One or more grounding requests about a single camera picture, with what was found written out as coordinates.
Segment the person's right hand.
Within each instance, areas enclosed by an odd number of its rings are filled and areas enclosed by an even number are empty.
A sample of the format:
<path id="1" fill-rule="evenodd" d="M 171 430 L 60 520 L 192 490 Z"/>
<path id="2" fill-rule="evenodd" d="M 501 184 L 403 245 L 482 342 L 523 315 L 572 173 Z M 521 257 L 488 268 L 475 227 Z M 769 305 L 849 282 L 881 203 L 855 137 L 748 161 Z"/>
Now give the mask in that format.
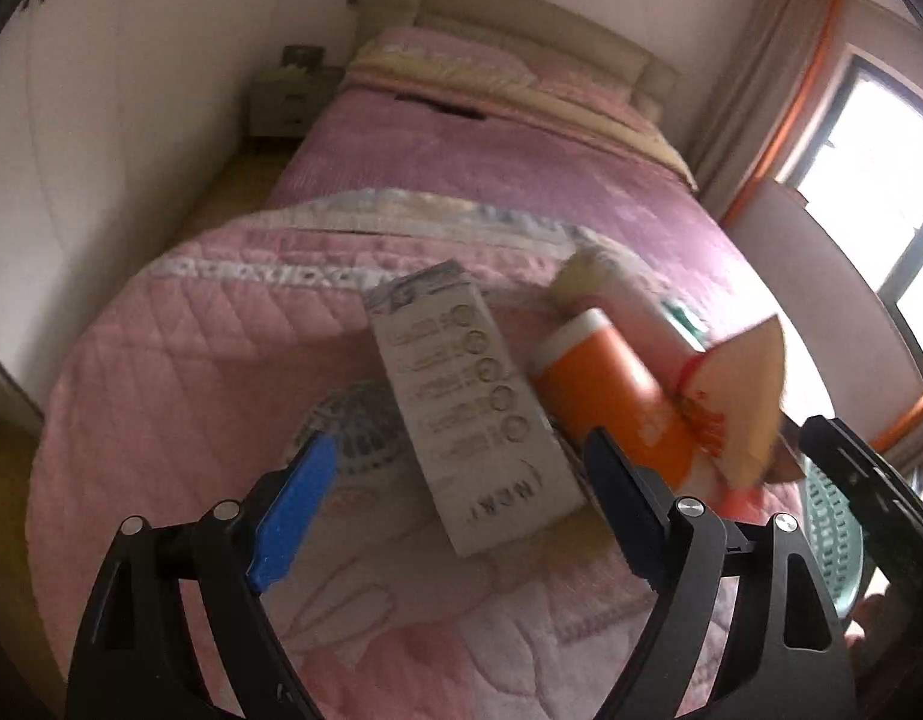
<path id="1" fill-rule="evenodd" d="M 875 631 L 877 622 L 882 617 L 885 601 L 886 595 L 884 593 L 872 593 L 862 598 L 854 606 L 854 610 L 849 616 L 849 625 L 844 634 L 844 640 L 849 649 L 860 647 L 868 639 L 868 636 Z"/>

